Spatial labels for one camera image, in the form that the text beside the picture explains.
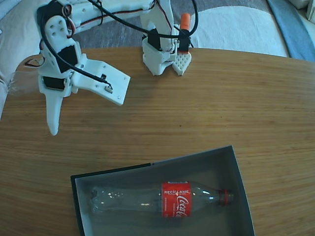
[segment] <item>orange cap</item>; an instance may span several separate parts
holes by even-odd
[[[190,30],[190,14],[183,13],[181,18],[181,30]]]

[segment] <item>red label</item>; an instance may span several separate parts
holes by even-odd
[[[162,216],[186,217],[192,209],[191,187],[188,182],[162,184]]]

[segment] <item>clear plastic bottle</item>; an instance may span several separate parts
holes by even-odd
[[[196,182],[166,182],[143,189],[96,186],[91,192],[94,212],[142,211],[159,213],[163,217],[190,216],[209,204],[224,206],[232,201],[231,192]]]

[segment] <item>gray carpet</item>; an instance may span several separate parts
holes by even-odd
[[[193,14],[191,0],[171,0],[171,3],[176,24],[180,23],[182,13]],[[266,0],[196,0],[196,3],[199,11],[220,6],[246,6],[270,13]],[[139,17],[129,19],[128,22],[141,26]],[[141,38],[142,33],[118,22],[109,22],[73,37],[82,48],[141,46]]]

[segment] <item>white robotic arm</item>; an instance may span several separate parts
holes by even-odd
[[[103,7],[108,14],[101,11]],[[78,89],[90,90],[118,105],[124,103],[130,76],[105,62],[87,59],[79,43],[71,37],[115,17],[120,20],[135,16],[141,17],[148,32],[142,42],[143,62],[148,69],[160,75],[173,65],[182,75],[191,55],[187,42],[186,52],[177,52],[178,32],[170,0],[53,0],[37,10],[35,17],[42,36],[40,48],[45,58],[39,68],[38,83],[40,92],[46,96],[47,123],[52,135],[58,132],[63,98]],[[175,37],[160,38],[157,33]]]

